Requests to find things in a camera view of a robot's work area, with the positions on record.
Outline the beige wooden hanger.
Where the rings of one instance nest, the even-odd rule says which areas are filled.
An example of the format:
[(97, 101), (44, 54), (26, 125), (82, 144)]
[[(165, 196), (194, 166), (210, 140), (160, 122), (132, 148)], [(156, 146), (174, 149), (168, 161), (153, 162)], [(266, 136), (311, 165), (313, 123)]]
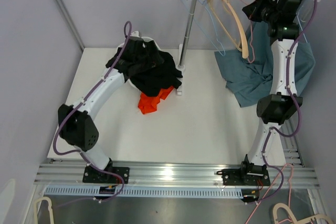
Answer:
[[(228, 28), (226, 28), (225, 23), (222, 21), (220, 17), (220, 14), (216, 11), (215, 7), (216, 1), (218, 1), (221, 4), (224, 13), (227, 14), (229, 20), (233, 22), (233, 26), (236, 28), (236, 31), (238, 32), (237, 38), (231, 34)], [(249, 49), (245, 30), (243, 28), (242, 22), (237, 12), (235, 11), (230, 1), (231, 0), (206, 0), (206, 3), (208, 4), (211, 13), (214, 15), (220, 28), (226, 34), (230, 42), (234, 45), (235, 49), (237, 49), (241, 53), (243, 59), (247, 59), (249, 57)]]

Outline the black t shirt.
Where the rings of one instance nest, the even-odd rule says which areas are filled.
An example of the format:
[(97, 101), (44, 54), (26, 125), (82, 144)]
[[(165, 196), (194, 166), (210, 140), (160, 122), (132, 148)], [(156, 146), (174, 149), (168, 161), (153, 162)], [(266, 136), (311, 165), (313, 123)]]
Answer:
[(131, 82), (146, 96), (157, 97), (162, 89), (179, 88), (183, 78), (182, 72), (177, 70), (172, 55), (165, 51), (159, 51), (164, 62), (157, 67), (130, 78)]

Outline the orange t shirt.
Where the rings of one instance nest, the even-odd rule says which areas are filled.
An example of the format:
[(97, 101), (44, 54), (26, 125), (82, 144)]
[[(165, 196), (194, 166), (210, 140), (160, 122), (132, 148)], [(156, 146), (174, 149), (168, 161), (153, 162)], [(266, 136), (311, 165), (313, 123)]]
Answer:
[(149, 97), (143, 92), (140, 94), (138, 108), (142, 114), (149, 114), (157, 111), (158, 104), (161, 100), (166, 100), (170, 93), (174, 90), (171, 86), (168, 89), (161, 89), (157, 96)]

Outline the pink wire hanger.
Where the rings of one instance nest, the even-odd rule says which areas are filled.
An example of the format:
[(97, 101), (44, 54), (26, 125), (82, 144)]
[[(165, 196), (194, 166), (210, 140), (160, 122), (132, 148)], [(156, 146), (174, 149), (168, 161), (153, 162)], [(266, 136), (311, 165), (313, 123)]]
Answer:
[[(240, 1), (241, 1), (243, 4), (247, 5), (247, 3), (246, 3), (244, 0), (240, 0)], [(247, 61), (248, 61), (249, 64), (254, 63), (255, 58), (256, 58), (256, 57), (255, 57), (255, 50), (254, 50), (254, 47), (253, 47), (253, 27), (254, 27), (254, 24), (255, 24), (255, 23), (253, 23), (252, 21), (250, 21), (250, 25), (249, 25), (249, 31), (250, 31), (250, 37), (249, 37), (250, 41), (249, 41), (249, 46), (250, 46), (250, 48), (251, 48), (253, 58), (250, 59), (249, 57), (247, 57)]]

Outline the grey blue t shirt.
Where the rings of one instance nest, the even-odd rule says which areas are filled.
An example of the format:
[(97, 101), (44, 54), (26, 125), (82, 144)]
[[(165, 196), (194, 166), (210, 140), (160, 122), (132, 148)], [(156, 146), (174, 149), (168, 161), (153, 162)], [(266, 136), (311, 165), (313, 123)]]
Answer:
[[(272, 86), (273, 57), (266, 23), (255, 23), (253, 27), (253, 47), (255, 61), (249, 64), (234, 50), (214, 52), (221, 76), (226, 80), (226, 88), (234, 95), (240, 107), (256, 104), (268, 96)], [(250, 32), (246, 33), (248, 42)], [(295, 58), (295, 83), (298, 94), (302, 94), (315, 67), (316, 61), (311, 45), (299, 42)]]

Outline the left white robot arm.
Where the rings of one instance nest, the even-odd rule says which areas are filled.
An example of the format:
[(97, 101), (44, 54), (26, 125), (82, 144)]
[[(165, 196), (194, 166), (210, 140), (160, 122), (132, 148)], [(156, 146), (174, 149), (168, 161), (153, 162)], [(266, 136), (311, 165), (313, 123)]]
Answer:
[(100, 79), (90, 91), (71, 105), (58, 109), (58, 129), (53, 143), (59, 138), (74, 147), (87, 165), (95, 169), (95, 177), (106, 183), (113, 176), (113, 162), (98, 145), (99, 131), (94, 120), (111, 97), (127, 80), (161, 65), (160, 48), (150, 37), (131, 36), (106, 63)]

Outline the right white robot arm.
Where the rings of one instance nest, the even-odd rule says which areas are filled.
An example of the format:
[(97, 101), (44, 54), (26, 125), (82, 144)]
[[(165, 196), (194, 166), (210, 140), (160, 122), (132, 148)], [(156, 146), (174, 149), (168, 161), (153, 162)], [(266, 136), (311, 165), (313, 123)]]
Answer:
[(244, 184), (267, 179), (266, 158), (271, 138), (279, 134), (285, 120), (297, 112), (303, 99), (295, 84), (295, 55), (299, 26), (296, 11), (302, 0), (255, 0), (243, 7), (244, 14), (253, 22), (265, 22), (273, 57), (270, 94), (257, 103), (259, 125), (253, 145), (238, 171)]

